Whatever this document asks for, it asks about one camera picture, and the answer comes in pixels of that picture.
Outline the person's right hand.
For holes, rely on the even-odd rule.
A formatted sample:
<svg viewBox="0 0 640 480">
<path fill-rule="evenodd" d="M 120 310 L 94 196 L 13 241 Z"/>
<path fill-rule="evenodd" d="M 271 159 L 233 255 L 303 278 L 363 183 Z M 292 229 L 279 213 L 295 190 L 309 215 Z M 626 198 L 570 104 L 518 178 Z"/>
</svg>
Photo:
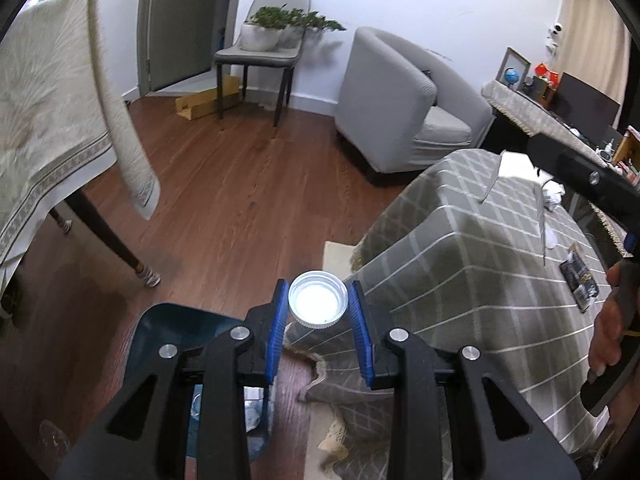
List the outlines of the person's right hand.
<svg viewBox="0 0 640 480">
<path fill-rule="evenodd" d="M 593 325 L 588 363 L 590 370 L 600 377 L 608 366 L 615 365 L 622 352 L 620 338 L 623 333 L 622 311 L 618 305 L 618 288 L 620 287 L 620 263 L 614 264 L 606 271 L 606 280 L 612 287 L 600 313 Z"/>
</svg>

